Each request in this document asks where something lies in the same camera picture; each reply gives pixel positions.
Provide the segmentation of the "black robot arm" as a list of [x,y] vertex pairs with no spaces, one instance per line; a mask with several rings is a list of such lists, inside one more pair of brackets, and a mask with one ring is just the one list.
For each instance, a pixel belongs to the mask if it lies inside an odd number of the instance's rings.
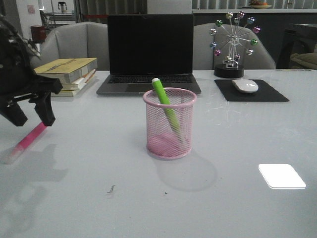
[[51,93],[58,94],[59,79],[38,75],[30,65],[30,55],[39,52],[0,16],[0,114],[15,126],[23,126],[27,117],[18,102],[28,100],[45,126],[55,121]]

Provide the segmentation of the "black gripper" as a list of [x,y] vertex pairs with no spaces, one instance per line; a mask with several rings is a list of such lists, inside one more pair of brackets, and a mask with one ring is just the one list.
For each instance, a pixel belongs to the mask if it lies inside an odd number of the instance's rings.
[[29,99],[45,126],[52,126],[55,116],[51,93],[59,93],[59,79],[37,75],[29,66],[0,64],[0,114],[15,126],[23,126],[27,117],[17,102]]

